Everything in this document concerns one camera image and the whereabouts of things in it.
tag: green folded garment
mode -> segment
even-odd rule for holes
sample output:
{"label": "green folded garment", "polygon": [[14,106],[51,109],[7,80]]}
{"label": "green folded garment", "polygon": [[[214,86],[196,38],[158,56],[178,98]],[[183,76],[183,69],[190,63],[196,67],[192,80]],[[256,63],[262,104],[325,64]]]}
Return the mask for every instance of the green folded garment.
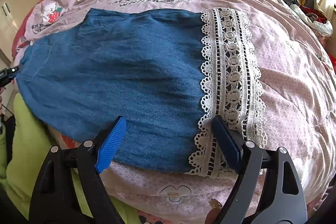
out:
{"label": "green folded garment", "polygon": [[[55,140],[29,110],[20,94],[14,99],[16,127],[13,157],[7,165],[6,130],[0,134],[0,187],[2,186],[16,208],[28,219],[29,204],[37,175]],[[72,171],[73,185],[82,213],[92,216],[86,202],[79,176]],[[114,197],[112,203],[126,224],[141,224],[137,210]]]}

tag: black door handle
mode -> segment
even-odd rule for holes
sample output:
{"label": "black door handle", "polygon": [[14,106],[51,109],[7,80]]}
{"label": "black door handle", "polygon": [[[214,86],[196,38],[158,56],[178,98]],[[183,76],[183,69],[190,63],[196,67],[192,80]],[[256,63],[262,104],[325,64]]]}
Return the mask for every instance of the black door handle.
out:
{"label": "black door handle", "polygon": [[3,12],[5,13],[5,16],[7,16],[7,13],[6,13],[5,8],[3,7],[3,5],[1,5],[1,8],[2,8]]}
{"label": "black door handle", "polygon": [[6,8],[7,8],[7,11],[10,13],[11,11],[9,10],[8,5],[7,5],[6,2],[5,2],[5,5],[6,5]]}

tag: light blue cloth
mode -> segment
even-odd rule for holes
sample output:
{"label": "light blue cloth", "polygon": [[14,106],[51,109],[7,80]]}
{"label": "light blue cloth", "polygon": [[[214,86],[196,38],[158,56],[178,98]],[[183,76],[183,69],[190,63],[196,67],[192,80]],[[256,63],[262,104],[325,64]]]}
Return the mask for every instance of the light blue cloth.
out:
{"label": "light blue cloth", "polygon": [[28,47],[16,75],[22,97],[38,118],[80,142],[122,115],[127,132],[114,160],[190,171],[204,115],[200,17],[91,9],[79,25]]}

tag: white lace trim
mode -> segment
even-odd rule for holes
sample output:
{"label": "white lace trim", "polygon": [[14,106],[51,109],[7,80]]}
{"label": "white lace trim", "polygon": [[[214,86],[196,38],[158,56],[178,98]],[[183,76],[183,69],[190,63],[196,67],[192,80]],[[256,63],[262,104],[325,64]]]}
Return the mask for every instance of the white lace trim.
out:
{"label": "white lace trim", "polygon": [[187,174],[227,178],[236,176],[225,162],[211,131],[214,116],[221,115],[231,129],[246,140],[264,148],[268,137],[263,131],[265,104],[260,99],[263,87],[248,29],[247,14],[229,8],[203,10],[204,22],[201,66],[205,78],[200,85],[205,93],[199,120],[201,132],[194,138],[198,151],[189,157],[194,167]]}

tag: patterned bedding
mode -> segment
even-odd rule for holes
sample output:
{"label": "patterned bedding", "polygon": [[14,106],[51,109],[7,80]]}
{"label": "patterned bedding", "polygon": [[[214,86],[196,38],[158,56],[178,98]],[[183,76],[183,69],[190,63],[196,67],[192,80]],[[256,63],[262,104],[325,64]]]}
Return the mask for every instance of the patterned bedding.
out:
{"label": "patterned bedding", "polygon": [[[262,117],[250,121],[262,128],[262,137],[250,138],[267,149],[288,149],[310,203],[326,190],[336,166],[336,77],[314,33],[281,0],[44,0],[27,21],[15,62],[29,43],[72,28],[90,8],[126,13],[172,8],[198,13],[213,7],[246,14],[254,62],[261,73],[261,87],[251,103],[258,106],[263,101],[265,106],[259,112]],[[76,145],[59,132],[53,134],[63,148]],[[205,158],[203,166],[208,163]],[[174,222],[202,223],[210,210],[208,201],[215,198],[224,203],[234,184],[232,172],[215,171],[210,176],[208,172],[203,176],[159,173],[112,162],[102,179],[110,195],[139,210]],[[251,211],[257,206],[263,179],[261,175]]]}

